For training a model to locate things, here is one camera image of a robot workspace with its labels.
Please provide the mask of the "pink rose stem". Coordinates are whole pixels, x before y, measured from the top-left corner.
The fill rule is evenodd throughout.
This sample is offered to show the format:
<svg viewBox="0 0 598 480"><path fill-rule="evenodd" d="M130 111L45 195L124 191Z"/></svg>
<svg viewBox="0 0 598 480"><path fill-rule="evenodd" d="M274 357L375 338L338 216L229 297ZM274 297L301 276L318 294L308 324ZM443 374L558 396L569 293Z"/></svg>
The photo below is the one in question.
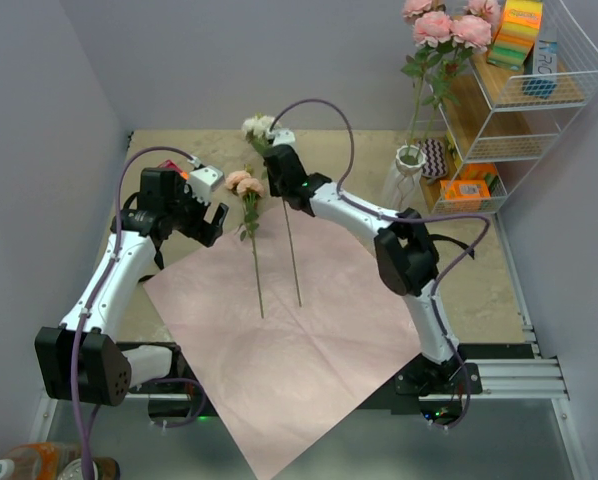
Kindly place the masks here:
<svg viewBox="0 0 598 480"><path fill-rule="evenodd" d="M406 140L407 145L413 145L421 106L433 103L432 100L422 99L424 83L430 71L441 61L441 50L451 40L452 21L440 1L405 1L401 14L405 23L412 27L416 48L413 55L407 56L406 64L401 69L413 86L414 113Z"/></svg>
<svg viewBox="0 0 598 480"><path fill-rule="evenodd" d="M434 112L440 111L446 101L459 102L457 95L451 92L451 85L467 68L472 56L486 52L491 46L494 29L501 17L501 6L497 1L469 1L462 15L449 17L452 21L451 40L441 50L441 61L430 71L425 82L431 93L424 101L433 101L427 106Z"/></svg>

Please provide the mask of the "white rose stem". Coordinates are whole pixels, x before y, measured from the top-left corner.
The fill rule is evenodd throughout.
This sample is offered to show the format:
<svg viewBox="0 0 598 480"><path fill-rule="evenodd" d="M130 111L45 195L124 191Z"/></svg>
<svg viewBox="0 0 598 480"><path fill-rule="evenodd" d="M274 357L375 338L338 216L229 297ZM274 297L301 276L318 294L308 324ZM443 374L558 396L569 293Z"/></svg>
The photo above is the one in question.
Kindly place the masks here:
<svg viewBox="0 0 598 480"><path fill-rule="evenodd" d="M242 132L246 141L255 149L257 153L263 155L264 149L268 146L268 140L266 134L270 129L275 129L273 126L274 118L269 115L255 114L244 120L242 123ZM295 292L297 296L297 302L300 307L303 306L303 299L299 284L299 275L297 268L297 260L295 256L295 245L293 241L293 235L290 225L288 208L285 203L282 204L283 213L285 218L286 230L288 235L288 243L290 249L290 257L293 269Z"/></svg>

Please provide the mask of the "pink wrapping paper sheet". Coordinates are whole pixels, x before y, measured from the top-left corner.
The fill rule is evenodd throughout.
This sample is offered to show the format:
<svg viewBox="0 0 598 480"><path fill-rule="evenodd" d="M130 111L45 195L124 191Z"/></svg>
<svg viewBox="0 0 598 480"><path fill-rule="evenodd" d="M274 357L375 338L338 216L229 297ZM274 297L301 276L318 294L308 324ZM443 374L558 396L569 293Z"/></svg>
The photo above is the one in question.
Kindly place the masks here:
<svg viewBox="0 0 598 480"><path fill-rule="evenodd" d="M280 473L420 352L404 301L347 230L282 207L249 240L230 233L146 283L219 417L259 479Z"/></svg>

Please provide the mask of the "peach rose stem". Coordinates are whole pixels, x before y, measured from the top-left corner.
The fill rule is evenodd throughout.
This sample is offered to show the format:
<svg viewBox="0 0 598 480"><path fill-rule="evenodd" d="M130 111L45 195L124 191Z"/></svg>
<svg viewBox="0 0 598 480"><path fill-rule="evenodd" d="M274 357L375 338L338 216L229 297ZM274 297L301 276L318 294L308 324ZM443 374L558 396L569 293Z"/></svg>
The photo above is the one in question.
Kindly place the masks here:
<svg viewBox="0 0 598 480"><path fill-rule="evenodd" d="M256 244L256 233L259 228L259 203L265 196L263 183L255 177L251 165L245 164L241 170L235 170L228 174L225 180L225 187L241 202L242 220L237 227L241 241L248 239L251 244L258 305L260 317L264 318L264 303L261 289L259 259Z"/></svg>

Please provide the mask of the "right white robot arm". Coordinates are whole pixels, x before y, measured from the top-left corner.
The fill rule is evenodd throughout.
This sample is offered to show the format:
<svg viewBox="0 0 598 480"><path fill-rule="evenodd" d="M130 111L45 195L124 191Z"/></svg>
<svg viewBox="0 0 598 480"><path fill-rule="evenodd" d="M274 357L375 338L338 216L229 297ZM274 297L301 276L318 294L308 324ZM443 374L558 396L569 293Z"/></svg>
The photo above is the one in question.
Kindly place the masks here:
<svg viewBox="0 0 598 480"><path fill-rule="evenodd" d="M408 306L421 354L431 362L424 369L425 382L435 392L448 392L460 380L456 364L462 360L438 296L439 253L420 215L413 209L385 210L349 196L329 177L307 173L287 144L268 148L264 164L271 193L292 209L373 242L379 277Z"/></svg>

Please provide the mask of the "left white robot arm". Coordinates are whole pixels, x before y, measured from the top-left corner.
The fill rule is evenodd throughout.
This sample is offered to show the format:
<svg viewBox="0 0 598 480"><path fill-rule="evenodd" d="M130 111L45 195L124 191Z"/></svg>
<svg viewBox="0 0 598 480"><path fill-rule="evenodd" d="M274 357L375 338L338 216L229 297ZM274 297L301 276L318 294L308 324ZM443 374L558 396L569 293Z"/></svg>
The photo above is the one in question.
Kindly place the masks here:
<svg viewBox="0 0 598 480"><path fill-rule="evenodd" d="M107 247L75 306L59 326L44 327L34 342L46 393L69 400L117 406L148 381L164 392L179 390L186 368L171 347L140 344L123 350L116 343L119 323L146 268L164 266L161 246L174 232L210 247L223 233L228 213L219 204L205 219L223 173L200 166L187 176L168 168L146 168L140 187L111 224Z"/></svg>

